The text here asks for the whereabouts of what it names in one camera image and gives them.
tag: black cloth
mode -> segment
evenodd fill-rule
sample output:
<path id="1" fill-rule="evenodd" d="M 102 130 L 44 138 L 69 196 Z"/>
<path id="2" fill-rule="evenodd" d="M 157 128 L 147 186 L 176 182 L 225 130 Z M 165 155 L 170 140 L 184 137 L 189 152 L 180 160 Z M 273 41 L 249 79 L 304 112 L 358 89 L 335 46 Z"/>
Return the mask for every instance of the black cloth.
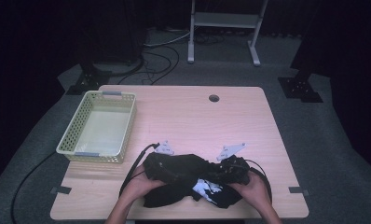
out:
<path id="1" fill-rule="evenodd" d="M 219 208 L 228 208 L 242 197 L 227 183 L 216 181 L 215 177 L 209 178 L 218 167 L 219 164 L 208 162 L 194 154 L 168 156 L 150 153 L 144 161 L 147 177 L 162 180 L 167 185 L 147 193 L 144 196 L 144 207 L 161 207 L 179 202 L 185 196 L 192 196 L 196 201 L 204 197 Z M 261 173 L 259 175 L 266 182 L 271 197 L 268 180 Z"/>

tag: cord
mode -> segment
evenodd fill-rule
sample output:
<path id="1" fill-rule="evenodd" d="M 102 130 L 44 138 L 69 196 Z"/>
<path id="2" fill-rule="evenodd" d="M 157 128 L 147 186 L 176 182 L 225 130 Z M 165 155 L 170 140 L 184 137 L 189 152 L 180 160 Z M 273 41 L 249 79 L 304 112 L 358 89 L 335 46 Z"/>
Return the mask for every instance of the cord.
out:
<path id="1" fill-rule="evenodd" d="M 261 169 L 261 171 L 264 174 L 264 176 L 267 177 L 267 174 L 265 174 L 264 169 L 258 163 L 256 163 L 255 161 L 251 161 L 251 160 L 245 160 L 245 161 L 250 161 L 250 162 L 254 163 L 255 165 L 257 165 Z"/>
<path id="2" fill-rule="evenodd" d="M 203 45 L 203 46 L 211 46 L 211 45 L 214 45 L 214 44 L 222 43 L 224 41 L 225 41 L 225 39 L 222 35 L 198 34 L 198 35 L 196 35 L 196 38 L 195 38 L 195 43 L 197 43 L 199 45 Z"/>
<path id="3" fill-rule="evenodd" d="M 132 180 L 134 177 L 136 177 L 136 176 L 138 176 L 138 175 L 141 175 L 142 173 L 145 173 L 145 171 L 142 171 L 141 173 L 139 173 L 139 174 L 137 174 L 137 175 L 134 175 L 134 176 L 131 178 L 131 180 Z"/>
<path id="4" fill-rule="evenodd" d="M 180 61 L 180 55 L 179 55 L 179 52 L 177 52 L 177 50 L 176 49 L 174 49 L 174 48 L 171 48 L 171 47 L 169 47 L 169 46 L 162 46 L 163 48 L 167 48 L 167 49 L 171 49 L 171 50 L 173 50 L 175 53 L 176 53 L 176 55 L 177 55 L 177 61 L 176 61 L 176 63 L 174 64 L 174 66 L 167 72 L 167 73 L 165 73 L 164 75 L 162 75 L 161 77 L 159 77 L 159 78 L 157 78 L 155 81 L 153 81 L 150 85 L 154 85 L 154 84 L 156 84 L 158 81 L 160 81 L 163 77 L 165 77 L 165 76 L 167 76 L 171 71 L 173 71 L 173 69 L 177 66 L 177 64 L 179 63 L 179 61 Z"/>
<path id="5" fill-rule="evenodd" d="M 14 196 L 11 200 L 11 208 L 10 208 L 10 214 L 11 214 L 11 221 L 13 224 L 17 224 L 17 221 L 15 220 L 15 216 L 14 216 L 14 205 L 15 205 L 15 201 L 17 199 L 17 195 L 23 185 L 23 183 L 29 178 L 29 176 L 41 165 L 43 164 L 46 160 L 48 160 L 51 156 L 53 156 L 54 154 L 56 154 L 56 151 L 52 152 L 51 154 L 49 154 L 48 156 L 46 156 L 41 162 L 39 162 L 23 179 L 22 181 L 20 182 L 20 184 L 18 185 L 15 193 L 14 193 Z"/>
<path id="6" fill-rule="evenodd" d="M 169 32 L 169 33 L 173 33 L 176 32 L 176 31 L 171 31 L 171 30 L 166 30 L 166 32 Z M 159 47 L 159 46 L 164 46 L 164 45 L 168 45 L 168 44 L 172 44 L 172 43 L 175 43 L 183 38 L 186 38 L 187 36 L 189 36 L 190 32 L 187 31 L 187 33 L 185 35 L 181 35 L 179 37 L 176 37 L 174 38 L 173 40 L 169 40 L 167 42 L 164 42 L 164 43 L 159 43 L 159 44 L 144 44 L 145 47 L 148 47 L 148 48 L 154 48 L 154 47 Z"/>
<path id="7" fill-rule="evenodd" d="M 123 72 L 123 73 L 110 72 L 109 73 L 110 75 L 105 75 L 107 72 L 102 72 L 101 74 L 98 74 L 98 75 L 100 77 L 124 77 L 124 76 L 127 76 L 127 75 L 133 75 L 143 67 L 143 65 L 144 65 L 143 55 L 139 56 L 139 61 L 140 61 L 139 64 L 136 67 L 132 68 L 130 71 Z"/>
<path id="8" fill-rule="evenodd" d="M 133 172 L 134 170 L 136 169 L 136 166 L 139 164 L 140 160 L 143 158 L 145 152 L 153 147 L 153 148 L 157 148 L 159 146 L 159 143 L 157 144 L 150 144 L 148 145 L 145 149 L 143 149 L 143 151 L 140 153 L 139 157 L 136 159 L 136 161 L 133 163 L 132 167 L 130 168 L 130 171 L 128 172 L 127 176 L 125 177 L 124 179 L 124 183 L 122 184 L 121 186 L 121 189 L 119 190 L 119 194 L 118 194 L 118 198 L 121 196 L 122 194 L 122 191 L 124 190 L 124 188 L 130 183 L 130 181 L 133 179 L 132 175 L 133 175 Z"/>
<path id="9" fill-rule="evenodd" d="M 169 64 L 168 66 L 166 66 L 164 69 L 162 69 L 162 70 L 160 70 L 160 71 L 155 71 L 155 70 L 154 70 L 154 72 L 152 73 L 153 76 L 154 76 L 155 74 L 159 74 L 159 73 L 166 72 L 166 71 L 167 71 L 168 69 L 170 69 L 171 66 L 172 66 L 172 62 L 171 62 L 171 60 L 170 60 L 169 58 L 163 56 L 163 55 L 159 55 L 159 54 L 152 53 L 152 52 L 144 52 L 144 54 L 150 54 L 150 55 L 154 55 L 154 56 L 157 56 L 157 57 L 161 57 L 161 58 L 165 59 L 165 60 L 168 62 L 168 64 Z M 148 64 L 149 64 L 149 62 L 148 62 L 147 60 L 144 60 L 144 68 L 145 68 L 145 70 L 146 70 L 145 72 L 137 72 L 137 73 L 133 73 L 133 74 L 128 74 L 128 75 L 124 76 L 121 80 L 119 80 L 119 82 L 117 83 L 117 85 L 119 85 L 122 81 L 124 81 L 126 78 L 130 77 L 131 75 L 143 74 L 143 73 L 146 73 L 146 74 L 149 76 L 149 79 L 148 79 L 148 80 L 150 80 L 151 82 L 153 82 L 153 80 L 151 79 L 152 77 L 150 77 L 150 75 L 149 75 L 149 71 L 148 71 L 148 70 L 152 70 L 152 69 L 150 69 L 150 68 L 147 67 Z"/>

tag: table top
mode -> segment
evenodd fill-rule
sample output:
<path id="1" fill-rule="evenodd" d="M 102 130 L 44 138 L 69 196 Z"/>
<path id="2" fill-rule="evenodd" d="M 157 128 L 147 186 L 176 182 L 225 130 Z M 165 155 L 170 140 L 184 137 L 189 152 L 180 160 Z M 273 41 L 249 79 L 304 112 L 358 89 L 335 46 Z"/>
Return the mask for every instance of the table top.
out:
<path id="1" fill-rule="evenodd" d="M 167 140 L 175 155 L 196 154 L 211 162 L 223 146 L 246 144 L 236 154 L 257 162 L 272 187 L 279 217 L 306 217 L 302 193 L 290 193 L 298 182 L 264 91 L 258 87 L 102 86 L 101 91 L 136 94 L 137 113 L 122 164 L 71 161 L 62 181 L 69 194 L 57 195 L 53 219 L 106 219 L 114 207 L 125 175 L 140 152 Z M 218 102 L 209 97 L 216 95 Z M 128 219 L 253 218 L 258 213 L 244 200 L 221 209 L 191 197 L 159 208 L 137 200 Z"/>

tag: hand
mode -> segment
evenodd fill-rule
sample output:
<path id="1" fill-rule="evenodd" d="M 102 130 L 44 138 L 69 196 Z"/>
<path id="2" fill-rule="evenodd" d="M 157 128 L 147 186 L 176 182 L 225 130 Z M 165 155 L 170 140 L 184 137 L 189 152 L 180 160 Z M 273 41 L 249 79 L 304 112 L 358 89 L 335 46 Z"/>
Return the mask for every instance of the hand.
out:
<path id="1" fill-rule="evenodd" d="M 150 180 L 144 172 L 144 166 L 140 165 L 136 167 L 133 172 L 130 183 L 124 188 L 122 195 L 136 200 L 145 196 L 151 189 L 165 185 L 164 182 L 160 180 Z"/>
<path id="2" fill-rule="evenodd" d="M 278 214 L 272 207 L 267 187 L 261 177 L 251 171 L 247 173 L 250 182 L 247 185 L 238 183 L 229 184 L 236 190 L 241 197 L 252 207 L 254 207 L 261 217 L 269 224 L 282 223 Z"/>
<path id="3" fill-rule="evenodd" d="M 110 216 L 106 220 L 106 224 L 109 223 L 125 223 L 127 214 L 131 209 L 131 206 L 136 199 L 145 196 L 151 189 L 165 185 L 160 180 L 150 180 L 144 172 L 144 166 L 140 165 L 136 167 L 133 172 L 131 181 L 122 191 L 121 196 L 113 208 Z"/>

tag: black cable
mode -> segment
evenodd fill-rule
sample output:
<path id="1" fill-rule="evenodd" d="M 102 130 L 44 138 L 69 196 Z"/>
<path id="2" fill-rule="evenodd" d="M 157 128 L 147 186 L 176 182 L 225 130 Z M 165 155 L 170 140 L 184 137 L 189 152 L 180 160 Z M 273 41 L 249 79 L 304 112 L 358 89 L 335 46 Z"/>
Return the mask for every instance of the black cable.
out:
<path id="1" fill-rule="evenodd" d="M 155 69 L 148 68 L 148 61 L 145 61 L 144 69 L 145 69 L 145 73 L 147 74 L 147 78 L 142 79 L 142 85 L 144 85 L 144 82 L 147 81 L 147 80 L 152 82 L 153 81 L 152 78 L 154 77 L 154 74 L 156 73 Z"/>
<path id="2" fill-rule="evenodd" d="M 141 175 L 142 173 L 144 173 L 145 171 L 142 171 L 141 173 L 137 174 L 137 175 L 134 175 L 131 179 L 133 179 L 134 177 L 138 176 L 138 175 Z"/>
<path id="3" fill-rule="evenodd" d="M 122 194 L 122 191 L 124 190 L 124 188 L 130 183 L 130 181 L 133 179 L 132 175 L 133 175 L 133 172 L 134 170 L 136 169 L 137 165 L 139 164 L 140 160 L 143 158 L 145 152 L 153 147 L 153 148 L 157 148 L 159 146 L 159 143 L 157 144 L 150 144 L 148 145 L 145 149 L 143 149 L 143 151 L 140 153 L 139 157 L 136 159 L 136 161 L 133 163 L 132 167 L 130 168 L 130 171 L 128 172 L 127 176 L 125 177 L 124 179 L 124 183 L 122 183 L 122 186 L 121 186 L 121 189 L 119 190 L 119 194 L 118 194 L 118 198 L 121 196 Z"/>
<path id="4" fill-rule="evenodd" d="M 179 63 L 179 61 L 180 61 L 180 55 L 179 55 L 179 52 L 177 52 L 177 50 L 176 49 L 174 49 L 174 48 L 171 48 L 171 47 L 169 47 L 169 46 L 162 46 L 163 48 L 167 48 L 167 49 L 171 49 L 171 50 L 173 50 L 175 53 L 176 53 L 176 55 L 177 55 L 177 61 L 176 61 L 176 64 L 167 72 L 167 73 L 165 73 L 163 76 L 161 76 L 161 77 L 159 77 L 159 78 L 157 78 L 155 81 L 153 81 L 150 85 L 154 85 L 154 84 L 156 84 L 156 82 L 158 82 L 159 80 L 161 80 L 163 77 L 165 77 L 165 76 L 167 76 L 171 71 L 173 71 L 173 69 L 177 66 L 177 64 Z"/>
<path id="5" fill-rule="evenodd" d="M 198 45 L 202 45 L 202 46 L 211 46 L 211 45 L 222 43 L 225 40 L 226 39 L 222 35 L 198 34 L 198 35 L 196 35 L 195 43 L 198 44 Z"/>
<path id="6" fill-rule="evenodd" d="M 171 34 L 175 34 L 174 31 L 165 31 L 165 32 L 168 32 L 168 33 L 171 33 Z M 177 38 L 174 38 L 172 40 L 169 40 L 169 41 L 166 41 L 166 42 L 163 42 L 163 43 L 158 43 L 158 44 L 144 44 L 144 46 L 146 48 L 157 48 L 157 47 L 160 47 L 160 46 L 165 46 L 165 45 L 169 45 L 169 44 L 184 44 L 184 43 L 187 43 L 187 40 L 185 40 L 186 37 L 189 36 L 189 32 L 187 32 L 186 34 L 183 34 Z"/>
<path id="7" fill-rule="evenodd" d="M 21 181 L 21 183 L 18 185 L 18 187 L 17 187 L 17 189 L 16 189 L 16 191 L 15 191 L 15 193 L 14 193 L 14 196 L 13 196 L 13 198 L 12 198 L 12 200 L 11 200 L 11 208 L 10 208 L 10 214 L 11 214 L 11 221 L 12 221 L 12 223 L 13 224 L 17 224 L 17 221 L 15 220 L 15 217 L 14 217 L 14 205 L 15 205 L 15 201 L 16 201 L 16 199 L 17 199 L 17 195 L 18 195 L 18 193 L 19 193 L 19 191 L 20 191 L 20 189 L 21 189 L 21 187 L 22 187 L 22 185 L 23 185 L 23 183 L 28 179 L 28 177 L 41 165 L 41 164 L 43 164 L 46 160 L 48 160 L 51 156 L 53 156 L 54 154 L 56 154 L 56 151 L 54 151 L 54 152 L 52 152 L 51 154 L 49 154 L 48 156 L 46 156 L 41 162 L 39 162 L 35 167 L 34 167 L 34 169 L 32 169 L 29 173 L 28 173 L 28 175 L 26 175 L 23 179 L 22 179 L 22 181 Z"/>
<path id="8" fill-rule="evenodd" d="M 157 49 L 157 48 L 169 48 L 169 49 L 174 50 L 174 51 L 177 53 L 177 51 L 176 51 L 175 49 L 173 49 L 173 48 L 171 48 L 171 47 L 167 47 L 167 46 L 157 46 L 157 47 L 153 47 L 153 48 L 146 48 L 145 50 Z M 165 60 L 168 62 L 168 66 L 166 66 L 164 69 L 161 69 L 160 71 L 154 71 L 154 72 L 152 73 L 153 76 L 154 76 L 154 75 L 157 75 L 157 74 L 159 74 L 159 73 L 166 72 L 166 71 L 168 71 L 168 70 L 172 67 L 172 62 L 171 62 L 171 60 L 170 60 L 168 57 L 165 57 L 165 56 L 160 55 L 160 54 L 152 53 L 152 52 L 143 52 L 143 53 L 144 53 L 144 54 L 150 54 L 150 55 L 154 55 L 154 56 L 157 56 L 157 57 L 163 58 L 163 59 L 165 59 Z M 178 61 L 179 61 L 179 54 L 177 53 L 177 63 L 176 63 L 176 65 L 178 64 Z M 144 66 L 146 71 L 144 71 L 144 72 L 137 72 L 137 73 L 134 73 L 134 74 L 129 74 L 129 75 L 127 75 L 127 76 L 124 76 L 121 80 L 119 80 L 119 82 L 117 83 L 117 85 L 119 85 L 122 81 L 124 81 L 126 78 L 130 77 L 131 75 L 143 74 L 143 73 L 146 73 L 146 74 L 149 75 L 149 71 L 148 71 L 148 69 L 150 69 L 150 68 L 147 68 L 147 66 L 148 66 L 148 62 L 147 62 L 147 64 Z M 150 76 L 149 76 L 148 79 L 144 79 L 144 80 L 150 80 L 151 83 L 152 83 L 151 85 L 153 85 L 153 84 L 157 81 L 157 80 L 153 81 L 153 80 L 152 80 L 152 77 L 150 77 Z"/>
<path id="9" fill-rule="evenodd" d="M 257 166 L 261 169 L 262 173 L 264 173 L 264 176 L 267 176 L 267 174 L 265 174 L 264 169 L 263 169 L 260 165 L 258 165 L 258 163 L 256 163 L 255 161 L 250 161 L 250 162 L 252 162 L 252 163 L 254 163 L 255 165 L 257 165 Z"/>
<path id="10" fill-rule="evenodd" d="M 107 73 L 107 72 L 102 72 L 102 73 L 100 73 L 98 75 L 99 75 L 99 77 L 124 77 L 124 76 L 128 76 L 128 75 L 133 75 L 133 74 L 135 74 L 137 71 L 139 71 L 143 67 L 143 65 L 144 65 L 144 57 L 143 57 L 143 55 L 140 55 L 139 56 L 139 61 L 140 61 L 139 64 L 136 67 L 132 68 L 130 71 L 122 72 L 122 73 L 113 73 L 113 72 Z"/>

